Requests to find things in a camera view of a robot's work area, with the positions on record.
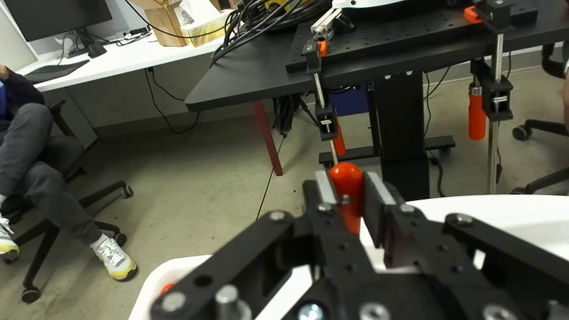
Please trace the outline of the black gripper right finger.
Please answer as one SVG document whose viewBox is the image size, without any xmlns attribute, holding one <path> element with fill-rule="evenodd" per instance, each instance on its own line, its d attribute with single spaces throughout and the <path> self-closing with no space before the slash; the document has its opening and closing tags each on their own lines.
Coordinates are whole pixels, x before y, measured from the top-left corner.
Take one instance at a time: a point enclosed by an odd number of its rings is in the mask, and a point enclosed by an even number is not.
<svg viewBox="0 0 569 320">
<path fill-rule="evenodd" d="M 408 204 L 376 172 L 365 174 L 365 224 L 385 250 L 386 272 L 370 288 L 386 296 L 461 296 L 475 288 L 475 270 L 463 245 Z"/>
</svg>

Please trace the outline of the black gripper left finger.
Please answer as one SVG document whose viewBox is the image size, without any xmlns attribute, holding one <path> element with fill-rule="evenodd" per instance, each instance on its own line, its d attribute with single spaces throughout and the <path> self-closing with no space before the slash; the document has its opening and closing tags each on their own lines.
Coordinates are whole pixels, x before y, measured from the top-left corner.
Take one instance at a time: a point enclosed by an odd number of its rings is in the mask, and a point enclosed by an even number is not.
<svg viewBox="0 0 569 320">
<path fill-rule="evenodd" d="M 376 268 L 360 229 L 344 218 L 342 197 L 326 170 L 306 183 L 306 215 L 313 231 L 313 284 L 301 298 L 301 320 L 381 320 L 372 296 Z"/>
</svg>

